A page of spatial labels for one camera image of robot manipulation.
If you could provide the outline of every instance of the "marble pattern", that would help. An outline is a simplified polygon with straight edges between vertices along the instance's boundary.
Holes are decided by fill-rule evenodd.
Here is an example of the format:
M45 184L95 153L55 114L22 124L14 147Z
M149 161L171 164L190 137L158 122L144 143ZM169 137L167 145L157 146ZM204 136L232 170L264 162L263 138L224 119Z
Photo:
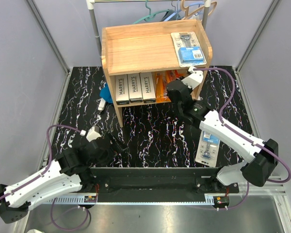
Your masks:
M235 77L232 67L222 67ZM231 93L230 79L225 73L212 71L204 83L201 99L219 109ZM252 133L248 115L235 79L232 103L223 112L224 118L244 131ZM111 167L199 167L194 161L201 131L183 124L174 117L169 103L135 106L123 109L124 127L120 128L113 105L100 113L99 93L105 80L101 67L75 67L63 103L59 123L88 130L98 125L117 135L129 150L117 155ZM61 153L67 147L86 143L71 130L57 129L52 148ZM221 142L217 166L239 163L242 158Z

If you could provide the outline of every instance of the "metal floor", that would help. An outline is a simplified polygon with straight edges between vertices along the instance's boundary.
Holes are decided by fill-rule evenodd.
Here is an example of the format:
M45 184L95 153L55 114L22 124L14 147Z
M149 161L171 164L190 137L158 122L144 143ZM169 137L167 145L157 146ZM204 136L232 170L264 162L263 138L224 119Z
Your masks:
M231 197L230 206L241 200ZM57 205L54 218L71 205ZM283 227L270 196L249 196L235 210L206 211L190 206L108 206L90 209L91 222L77 233L283 233ZM85 218L74 210L57 222L65 228L78 226ZM45 233L60 233L50 223L50 205L43 204L31 211L25 232L37 229Z

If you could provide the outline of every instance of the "wooden hanger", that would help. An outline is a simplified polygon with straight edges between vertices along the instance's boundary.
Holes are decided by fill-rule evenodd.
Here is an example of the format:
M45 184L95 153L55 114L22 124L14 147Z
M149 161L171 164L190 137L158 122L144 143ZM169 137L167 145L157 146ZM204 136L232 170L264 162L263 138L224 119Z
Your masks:
M184 6L184 2L185 0L181 0L181 4L180 4L180 8L182 11L184 11L184 17L182 18L183 19L189 19L191 18L193 15L195 15L197 12L201 11L202 9L204 9L204 6L201 6L201 7L198 7L196 10L194 10L193 12L189 13L189 6ZM212 12L214 11L214 9L216 8L217 6L217 2L216 1L213 1L211 3L211 5L213 6L212 10L208 13L208 15L210 16L212 14Z

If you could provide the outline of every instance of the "blue cloth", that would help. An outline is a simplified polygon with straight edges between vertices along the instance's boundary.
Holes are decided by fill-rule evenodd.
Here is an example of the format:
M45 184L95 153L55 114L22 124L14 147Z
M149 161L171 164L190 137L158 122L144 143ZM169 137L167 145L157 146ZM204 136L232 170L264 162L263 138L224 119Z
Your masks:
M108 84L100 91L100 97L102 97L107 103L113 103L111 93Z

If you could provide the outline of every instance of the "white wall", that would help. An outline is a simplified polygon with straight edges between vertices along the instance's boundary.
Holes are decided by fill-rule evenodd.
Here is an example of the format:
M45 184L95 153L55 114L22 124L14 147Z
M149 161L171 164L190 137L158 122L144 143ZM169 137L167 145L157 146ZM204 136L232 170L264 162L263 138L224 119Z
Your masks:
M25 1L0 0L0 183L35 172L64 78Z
M281 1L241 70L258 130L291 168L291 0ZM283 178L283 166L276 171ZM291 204L291 181L285 184Z
M86 1L35 2L67 64L70 67L99 66ZM236 66L239 63L270 2L271 0L218 0L217 9L210 16L206 28L213 47L213 64ZM148 4L153 12L173 9L170 2ZM148 10L144 2L113 2L95 4L95 13L101 31L102 27L131 24L146 16Z

